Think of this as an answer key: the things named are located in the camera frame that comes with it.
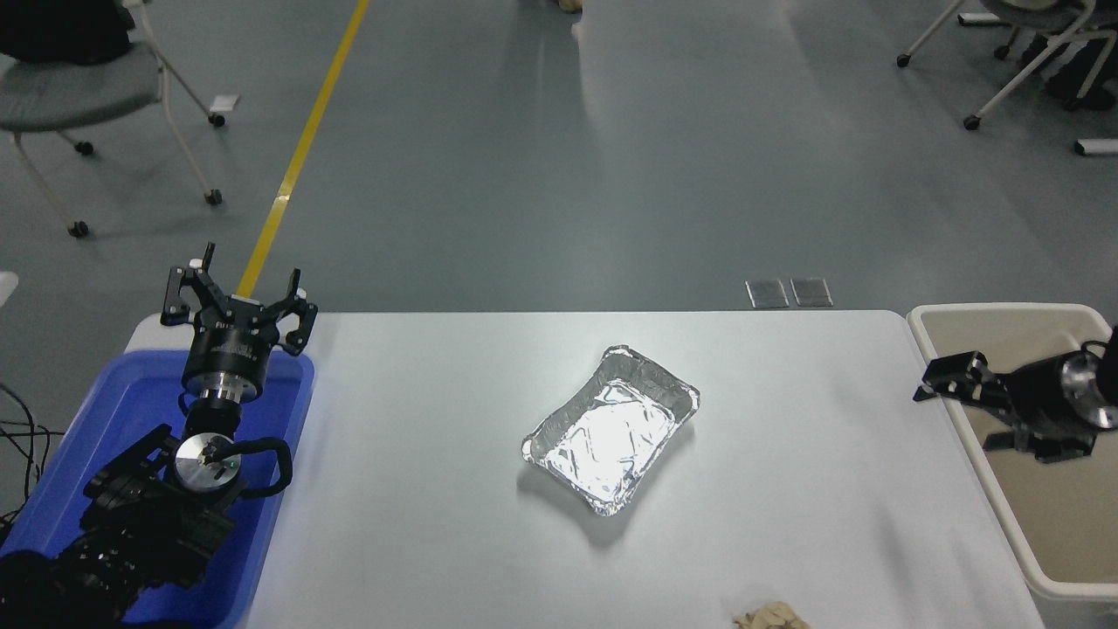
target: foil tray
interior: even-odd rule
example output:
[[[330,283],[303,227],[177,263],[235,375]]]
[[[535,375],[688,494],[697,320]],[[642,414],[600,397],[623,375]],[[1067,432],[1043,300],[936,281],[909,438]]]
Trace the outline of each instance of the foil tray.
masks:
[[[617,345],[569,402],[524,438],[524,460],[550,471],[600,516],[625,508],[664,446],[699,410],[699,391]]]

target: white table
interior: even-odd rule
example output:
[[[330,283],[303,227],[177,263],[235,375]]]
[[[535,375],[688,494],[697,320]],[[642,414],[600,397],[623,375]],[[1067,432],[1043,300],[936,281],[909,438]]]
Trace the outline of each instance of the white table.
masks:
[[[604,520],[519,449],[622,343],[702,399]],[[247,627],[1042,627],[894,313],[322,314],[307,353]]]

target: black cable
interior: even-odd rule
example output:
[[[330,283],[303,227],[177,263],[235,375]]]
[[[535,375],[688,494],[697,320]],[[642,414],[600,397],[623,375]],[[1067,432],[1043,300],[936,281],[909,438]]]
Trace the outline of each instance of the black cable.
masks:
[[[16,518],[22,513],[23,507],[27,506],[27,502],[31,497],[31,476],[35,476],[35,482],[38,483],[42,478],[42,471],[47,466],[47,457],[50,455],[51,437],[63,437],[66,433],[58,432],[54,430],[48,430],[45,427],[40,427],[35,423],[35,417],[31,414],[31,410],[27,407],[27,403],[9,387],[0,383],[0,392],[3,392],[8,398],[15,402],[20,410],[23,412],[25,421],[16,422],[10,420],[0,420],[0,437],[7,439],[9,444],[16,448],[16,451],[23,457],[26,465],[23,467],[23,502],[19,507],[0,515],[0,544],[7,540],[8,534],[11,533],[15,526]],[[8,431],[3,427],[26,427],[27,432],[13,432]],[[39,460],[35,460],[35,440],[38,437],[45,437],[47,439],[46,447],[39,455]],[[28,448],[25,450],[16,438],[27,439]]]
[[[0,391],[7,393],[8,398],[11,398],[16,402],[16,404],[19,404],[19,408],[23,410],[23,417],[27,418],[27,430],[29,430],[31,432],[35,432],[35,418],[31,416],[31,410],[28,409],[27,404],[23,403],[23,400],[19,395],[17,395],[15,391],[12,391],[11,389],[9,389],[8,385],[6,385],[3,383],[0,383]],[[31,467],[31,466],[35,465],[35,438],[34,437],[29,438],[27,440],[27,449],[29,451],[28,459],[30,459],[28,461],[28,467]],[[30,496],[30,490],[28,488],[28,479],[29,479],[29,477],[30,477],[30,471],[28,471],[25,475],[25,477],[23,477],[23,479],[25,479],[23,480],[23,494],[26,494],[28,497]]]

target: beige bin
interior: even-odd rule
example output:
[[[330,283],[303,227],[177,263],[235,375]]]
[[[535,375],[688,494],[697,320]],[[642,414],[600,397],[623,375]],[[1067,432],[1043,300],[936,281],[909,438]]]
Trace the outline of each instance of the beige bin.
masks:
[[[926,361],[979,351],[998,373],[1111,332],[1098,312],[1074,304],[921,305],[908,322]],[[1052,599],[1118,601],[1118,433],[1100,436],[1091,457],[1045,466],[1012,450],[984,452],[986,436],[1005,427],[945,403],[1030,587]]]

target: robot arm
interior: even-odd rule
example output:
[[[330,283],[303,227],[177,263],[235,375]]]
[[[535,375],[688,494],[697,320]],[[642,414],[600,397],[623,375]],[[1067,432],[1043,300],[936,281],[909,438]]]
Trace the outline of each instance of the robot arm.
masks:
[[[936,359],[912,399],[957,400],[982,409],[1011,430],[992,435],[986,450],[1014,449],[1053,464],[1089,457],[1101,432],[1118,429],[1118,341],[1089,342],[1080,350],[995,374],[979,352]],[[1100,346],[1100,359],[1090,352]]]
[[[264,393],[273,347],[302,353],[318,307],[299,288],[297,268],[287,294],[272,305],[226,295],[209,276],[212,255],[210,242],[200,260],[171,268],[160,320],[164,326],[195,327],[182,388],[197,399],[181,438],[159,426],[98,471],[84,490],[91,499],[80,521],[84,534],[57,557],[32,552],[0,557],[0,627],[126,627],[121,619],[145,589],[202,581],[207,563],[234,530],[225,514],[236,501],[273,496],[291,483],[286,442],[236,441],[236,430],[241,407]],[[184,288],[199,303],[192,318]],[[277,324],[288,314],[299,326],[281,340]],[[269,451],[280,479],[246,487],[241,457]]]

